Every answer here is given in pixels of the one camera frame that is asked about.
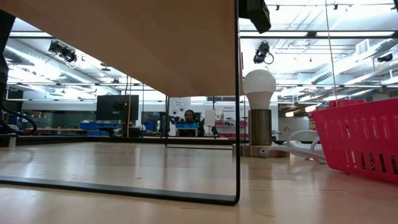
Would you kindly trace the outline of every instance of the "black monitor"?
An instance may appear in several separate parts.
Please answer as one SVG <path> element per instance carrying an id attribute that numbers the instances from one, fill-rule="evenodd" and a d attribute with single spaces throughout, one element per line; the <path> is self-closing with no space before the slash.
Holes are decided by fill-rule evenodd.
<path id="1" fill-rule="evenodd" d="M 130 121 L 138 120 L 138 95 L 131 95 Z M 128 118 L 129 96 L 105 95 L 97 97 L 97 120 L 125 121 Z"/>

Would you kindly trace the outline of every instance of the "white cord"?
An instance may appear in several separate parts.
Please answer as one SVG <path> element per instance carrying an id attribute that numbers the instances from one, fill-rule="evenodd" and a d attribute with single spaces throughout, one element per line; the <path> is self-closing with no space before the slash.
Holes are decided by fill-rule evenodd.
<path id="1" fill-rule="evenodd" d="M 292 147 L 290 142 L 293 140 L 293 138 L 296 135 L 302 134 L 302 133 L 317 133 L 317 131 L 314 131 L 314 130 L 296 131 L 289 136 L 289 138 L 287 139 L 286 146 L 271 146 L 271 147 L 265 149 L 265 156 L 267 155 L 267 153 L 269 151 L 283 151 L 283 152 L 290 152 L 293 155 L 298 156 L 298 157 L 304 157 L 306 159 L 313 159 L 315 162 L 320 163 L 320 164 L 325 164 L 326 163 L 325 156 L 315 153 L 315 146 L 320 141 L 319 137 L 317 137 L 312 142 L 309 151 L 304 150 L 304 149 L 296 149 L 296 148 Z"/>
<path id="2" fill-rule="evenodd" d="M 331 60 L 331 71 L 333 72 L 333 83 L 335 84 L 336 107 L 338 107 L 337 86 L 336 86 L 336 76 L 335 76 L 335 63 L 333 62 L 333 51 L 331 50 L 330 27 L 329 27 L 329 16 L 328 16 L 328 1 L 327 0 L 325 0 L 325 9 L 326 9 L 326 25 L 328 27 L 328 40 L 329 40 L 329 50 L 330 50 L 330 60 Z"/>
<path id="3" fill-rule="evenodd" d="M 68 65 L 71 69 L 75 69 L 75 68 L 77 68 L 77 67 L 79 67 L 79 64 L 78 65 L 76 65 L 75 67 L 72 67 L 72 66 L 70 66 L 69 64 L 68 64 L 68 62 L 67 61 L 65 61 L 65 64 L 66 65 Z"/>

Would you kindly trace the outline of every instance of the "white sign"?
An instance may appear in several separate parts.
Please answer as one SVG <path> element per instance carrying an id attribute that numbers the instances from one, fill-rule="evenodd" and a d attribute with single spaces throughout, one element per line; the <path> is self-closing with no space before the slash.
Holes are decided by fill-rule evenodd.
<path id="1" fill-rule="evenodd" d="M 216 126 L 216 111 L 205 110 L 205 126 L 213 127 Z"/>
<path id="2" fill-rule="evenodd" d="M 170 98 L 170 116 L 183 117 L 186 110 L 191 109 L 191 98 Z"/>
<path id="3" fill-rule="evenodd" d="M 224 119 L 227 119 L 227 118 L 235 119 L 236 112 L 235 112 L 234 106 L 224 106 L 222 113 L 224 115 Z"/>

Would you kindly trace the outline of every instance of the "white light bulb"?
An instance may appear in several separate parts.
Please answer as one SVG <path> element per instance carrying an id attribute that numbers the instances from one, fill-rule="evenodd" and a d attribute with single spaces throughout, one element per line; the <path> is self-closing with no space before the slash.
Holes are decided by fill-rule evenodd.
<path id="1" fill-rule="evenodd" d="M 267 70 L 254 70 L 244 77 L 243 92 L 252 110 L 269 109 L 275 90 L 275 77 Z"/>

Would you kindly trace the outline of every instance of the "red basket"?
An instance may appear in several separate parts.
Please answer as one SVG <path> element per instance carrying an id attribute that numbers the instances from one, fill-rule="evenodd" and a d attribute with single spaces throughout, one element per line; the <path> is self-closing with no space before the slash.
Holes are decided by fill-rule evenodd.
<path id="1" fill-rule="evenodd" d="M 312 111 L 312 116 L 330 168 L 398 184 L 398 99 Z"/>

